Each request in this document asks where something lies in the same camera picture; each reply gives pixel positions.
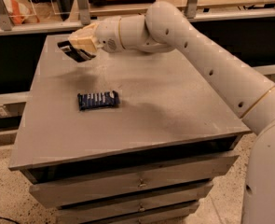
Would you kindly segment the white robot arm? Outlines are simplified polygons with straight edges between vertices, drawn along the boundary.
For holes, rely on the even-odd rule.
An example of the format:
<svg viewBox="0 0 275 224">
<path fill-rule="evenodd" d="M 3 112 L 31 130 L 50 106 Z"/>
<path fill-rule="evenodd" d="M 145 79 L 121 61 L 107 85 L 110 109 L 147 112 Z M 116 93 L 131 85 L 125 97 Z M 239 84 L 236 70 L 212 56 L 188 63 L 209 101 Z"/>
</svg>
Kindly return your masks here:
<svg viewBox="0 0 275 224">
<path fill-rule="evenodd" d="M 241 224 L 275 224 L 275 83 L 194 28 L 168 2 L 144 15 L 112 17 L 73 32 L 68 41 L 85 57 L 118 52 L 179 50 L 238 118 L 256 134 L 247 167 Z"/>
</svg>

